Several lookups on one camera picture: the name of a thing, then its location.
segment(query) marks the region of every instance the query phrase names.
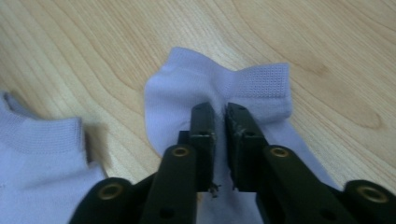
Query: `white sock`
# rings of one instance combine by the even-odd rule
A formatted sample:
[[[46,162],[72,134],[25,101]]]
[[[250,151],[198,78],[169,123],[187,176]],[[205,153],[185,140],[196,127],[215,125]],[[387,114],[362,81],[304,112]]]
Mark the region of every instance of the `white sock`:
[[[216,114],[214,182],[221,187],[217,199],[204,193],[197,223],[262,223],[255,193],[232,190],[224,132],[224,108],[229,102],[251,112],[270,144],[293,149],[321,181],[335,187],[287,121],[292,110],[287,64],[234,72],[192,50],[172,49],[167,62],[145,88],[148,140],[157,152],[163,154],[177,143],[178,132],[190,128],[192,107],[204,102],[212,104]]]
[[[105,176],[78,118],[43,120],[0,91],[0,223],[68,223]]]

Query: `sock cuff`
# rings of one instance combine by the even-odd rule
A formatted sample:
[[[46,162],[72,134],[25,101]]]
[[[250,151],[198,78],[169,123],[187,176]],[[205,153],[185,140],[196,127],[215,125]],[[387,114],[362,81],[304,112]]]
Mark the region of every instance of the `sock cuff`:
[[[0,91],[0,142],[28,154],[85,153],[80,118],[44,120]]]
[[[235,72],[233,97],[289,98],[289,65],[272,63],[249,67]]]

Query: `wood grain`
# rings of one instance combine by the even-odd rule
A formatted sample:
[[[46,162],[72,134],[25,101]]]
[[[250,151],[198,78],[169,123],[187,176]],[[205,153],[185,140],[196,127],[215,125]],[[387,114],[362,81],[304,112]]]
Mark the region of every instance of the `wood grain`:
[[[158,167],[143,89],[174,46],[231,69],[290,63],[291,122],[331,176],[396,193],[395,1],[0,1],[0,89],[82,117],[110,176]]]

